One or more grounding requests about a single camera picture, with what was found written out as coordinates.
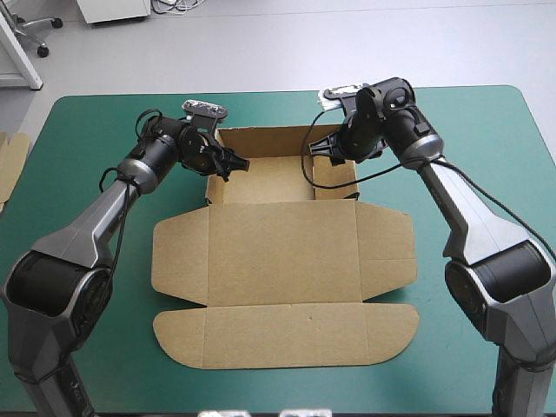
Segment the white cabinet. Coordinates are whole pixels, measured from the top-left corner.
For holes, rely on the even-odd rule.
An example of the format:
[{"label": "white cabinet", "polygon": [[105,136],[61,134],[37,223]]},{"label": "white cabinet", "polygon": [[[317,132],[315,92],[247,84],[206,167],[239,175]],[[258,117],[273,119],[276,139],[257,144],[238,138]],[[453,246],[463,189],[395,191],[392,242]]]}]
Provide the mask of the white cabinet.
[{"label": "white cabinet", "polygon": [[87,23],[150,15],[150,0],[77,0]]}]

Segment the gray floor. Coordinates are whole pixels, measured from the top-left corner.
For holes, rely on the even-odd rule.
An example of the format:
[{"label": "gray floor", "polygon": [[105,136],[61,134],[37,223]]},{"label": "gray floor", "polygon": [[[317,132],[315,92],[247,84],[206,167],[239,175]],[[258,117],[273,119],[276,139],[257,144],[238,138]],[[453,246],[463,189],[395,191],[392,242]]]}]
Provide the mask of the gray floor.
[{"label": "gray floor", "polygon": [[321,89],[403,76],[418,87],[517,87],[555,157],[555,3],[207,0],[184,17],[94,27],[74,0],[18,0],[26,18],[65,25],[41,31],[48,58],[28,48],[41,91],[0,89],[0,129],[36,138],[68,95]]}]

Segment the cardboard tray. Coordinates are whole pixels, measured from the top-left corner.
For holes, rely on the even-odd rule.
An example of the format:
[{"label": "cardboard tray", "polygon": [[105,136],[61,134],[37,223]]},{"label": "cardboard tray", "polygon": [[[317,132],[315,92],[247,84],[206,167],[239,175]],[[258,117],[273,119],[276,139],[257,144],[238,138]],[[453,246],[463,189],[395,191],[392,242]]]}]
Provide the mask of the cardboard tray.
[{"label": "cardboard tray", "polygon": [[[317,128],[310,141],[336,129]],[[219,130],[250,159],[249,172],[229,182],[211,176],[208,207],[156,225],[153,287],[206,306],[155,318],[157,340],[181,364],[368,365],[413,339],[415,308],[362,303],[416,279],[410,217],[357,202],[356,185],[314,190],[300,169],[306,131]],[[352,163],[307,162],[317,182],[355,179]]]}]

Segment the cardboard box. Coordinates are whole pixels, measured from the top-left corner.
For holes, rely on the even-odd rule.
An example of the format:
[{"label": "cardboard box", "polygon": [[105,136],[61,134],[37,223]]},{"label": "cardboard box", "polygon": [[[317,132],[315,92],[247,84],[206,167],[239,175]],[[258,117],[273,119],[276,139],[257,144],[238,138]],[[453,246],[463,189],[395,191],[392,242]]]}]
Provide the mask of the cardboard box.
[{"label": "cardboard box", "polygon": [[[319,126],[316,140],[335,130]],[[301,174],[306,126],[221,129],[248,173],[208,179],[208,207],[159,222],[153,287],[206,308],[162,312],[156,338],[206,369],[368,365],[400,353],[412,306],[363,301],[416,279],[408,215],[357,202],[356,185],[314,190]],[[307,158],[317,182],[355,179],[352,163]]]},{"label": "cardboard box", "polygon": [[9,139],[7,133],[0,132],[0,213],[21,175],[29,146],[30,139],[23,133]]}]

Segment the black cable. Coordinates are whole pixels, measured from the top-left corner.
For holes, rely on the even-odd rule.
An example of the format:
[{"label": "black cable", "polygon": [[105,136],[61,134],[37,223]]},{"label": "black cable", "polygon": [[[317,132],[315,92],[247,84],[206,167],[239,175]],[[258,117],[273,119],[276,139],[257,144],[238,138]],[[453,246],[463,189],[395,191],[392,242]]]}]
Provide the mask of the black cable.
[{"label": "black cable", "polygon": [[112,262],[112,267],[110,270],[110,275],[109,275],[109,279],[108,279],[108,284],[107,284],[107,288],[109,287],[110,282],[112,281],[112,278],[114,277],[114,271],[116,271],[116,266],[118,263],[118,259],[120,257],[120,251],[122,249],[122,242],[123,242],[123,231],[125,229],[125,221],[128,217],[128,212],[129,212],[129,200],[131,199],[131,178],[128,177],[127,175],[125,175],[119,168],[116,167],[111,167],[108,169],[105,169],[103,172],[103,175],[101,176],[101,180],[98,183],[98,188],[101,190],[101,193],[104,192],[103,189],[103,183],[104,180],[106,179],[106,175],[109,172],[115,171],[118,173],[119,178],[121,181],[125,181],[126,183],[126,193],[125,196],[123,197],[123,209],[122,209],[122,219],[120,221],[120,231],[118,233],[118,240],[116,243],[116,252],[114,253],[114,261]]},{"label": "black cable", "polygon": [[432,161],[432,163],[435,163],[437,165],[441,165],[443,167],[446,167],[448,169],[451,169],[453,172],[459,174],[464,180],[466,180],[469,185],[471,185],[474,189],[476,189],[477,191],[479,191],[483,196],[485,196],[488,200],[490,200],[491,202],[493,202],[494,204],[496,204],[498,207],[500,207],[501,209],[503,209],[506,213],[508,213],[517,223],[519,223],[521,226],[523,226],[531,235],[535,236],[539,242],[542,243],[542,245],[545,247],[545,249],[548,251],[548,253],[550,254],[550,256],[556,261],[556,254],[554,253],[553,249],[550,247],[550,245],[548,244],[548,242],[545,240],[544,237],[542,237],[539,232],[537,232],[536,230],[534,230],[531,226],[529,226],[529,224],[527,224],[527,222],[523,219],[521,219],[518,215],[516,215],[506,204],[504,204],[503,202],[501,202],[500,200],[498,200],[497,198],[495,198],[494,196],[492,196],[491,194],[489,194],[485,189],[483,189],[481,186],[479,186],[479,184],[477,184],[475,181],[473,181],[469,175],[467,175],[465,172],[463,172],[461,169],[459,169],[458,167],[456,167],[455,165],[453,165],[450,162],[446,162],[446,161]]},{"label": "black cable", "polygon": [[503,202],[501,202],[500,200],[498,200],[494,196],[490,195],[486,190],[484,190],[481,186],[479,186],[479,184],[477,184],[475,181],[473,181],[471,179],[471,177],[469,177],[469,175],[467,175],[465,172],[463,172],[463,170],[459,169],[455,165],[452,165],[452,163],[450,163],[450,162],[441,161],[440,158],[442,158],[443,156],[438,156],[437,158],[435,158],[433,160],[428,160],[428,159],[425,159],[425,158],[410,159],[408,161],[398,163],[398,164],[396,164],[396,165],[394,165],[394,166],[392,166],[388,169],[384,169],[384,170],[376,172],[374,174],[365,176],[365,177],[363,177],[359,180],[355,180],[355,181],[351,181],[351,182],[344,182],[342,184],[322,185],[322,184],[315,183],[313,180],[311,180],[309,178],[309,176],[307,174],[307,171],[305,170],[305,160],[304,160],[305,148],[307,147],[307,140],[308,140],[309,136],[311,135],[311,132],[313,131],[314,126],[316,125],[317,121],[321,118],[321,116],[324,115],[324,113],[326,113],[326,110],[323,110],[321,113],[319,113],[314,118],[313,122],[309,126],[309,129],[308,129],[307,133],[305,134],[305,137],[303,138],[303,143],[301,145],[301,171],[303,172],[303,176],[305,177],[307,182],[309,184],[311,184],[313,187],[318,188],[318,189],[341,189],[341,188],[347,187],[349,185],[354,185],[354,184],[358,184],[360,182],[372,180],[374,178],[377,178],[381,175],[385,175],[389,172],[394,171],[395,169],[401,168],[401,167],[406,166],[406,165],[411,164],[411,163],[422,162],[422,165],[417,168],[417,171],[419,171],[420,168],[422,168],[422,166],[424,166],[424,165],[428,165],[429,163],[435,163],[437,165],[440,165],[440,166],[443,166],[445,168],[451,169],[453,172],[459,174],[469,185],[471,185],[474,189],[476,189],[483,196],[485,196],[486,199],[490,200],[492,203],[496,204],[498,207],[500,207],[502,210],[504,210],[517,223],[519,223],[523,228],[525,228],[531,235],[536,237],[539,240],[539,242],[542,243],[542,245],[545,247],[546,251],[550,254],[550,256],[556,261],[556,253],[554,253],[551,246],[548,244],[546,239],[539,234],[539,232],[534,230],[531,226],[529,226],[529,224],[527,224],[527,222],[525,222],[523,219],[521,219],[519,216],[517,216],[506,204],[504,204]]},{"label": "black cable", "polygon": [[414,162],[418,162],[418,161],[423,161],[423,159],[411,159],[408,161],[405,161],[403,163],[398,163],[390,168],[386,168],[382,171],[379,172],[375,172],[374,174],[365,176],[363,178],[360,178],[359,180],[353,180],[350,182],[343,182],[341,184],[335,184],[335,185],[322,185],[322,184],[317,184],[316,182],[314,182],[311,178],[309,178],[309,175],[307,174],[307,170],[305,169],[305,148],[307,147],[307,140],[309,138],[309,136],[311,135],[311,132],[313,131],[314,125],[317,123],[317,121],[321,118],[322,115],[324,115],[326,113],[326,110],[323,110],[321,113],[319,113],[313,120],[313,122],[311,123],[311,126],[309,126],[309,129],[307,131],[307,133],[305,134],[305,137],[303,138],[303,143],[301,144],[301,172],[303,173],[303,176],[305,177],[305,179],[307,180],[307,182],[309,184],[311,184],[313,187],[315,187],[316,189],[342,189],[344,187],[348,187],[350,185],[355,185],[355,184],[359,184],[360,182],[364,182],[364,181],[368,181],[368,180],[372,180],[374,178],[377,178],[381,175],[385,175],[389,172],[392,172],[398,168],[401,168],[405,165],[408,165],[410,163],[414,163]]},{"label": "black cable", "polygon": [[163,114],[159,109],[146,109],[145,111],[143,111],[136,120],[136,136],[137,136],[137,143],[139,143],[139,154],[137,156],[142,156],[142,154],[145,151],[145,139],[149,136],[144,136],[141,133],[139,133],[139,130],[137,130],[137,128],[139,127],[139,123],[141,122],[141,120],[145,117],[148,116],[152,113],[156,113],[158,115],[158,119],[162,119],[163,118]]}]

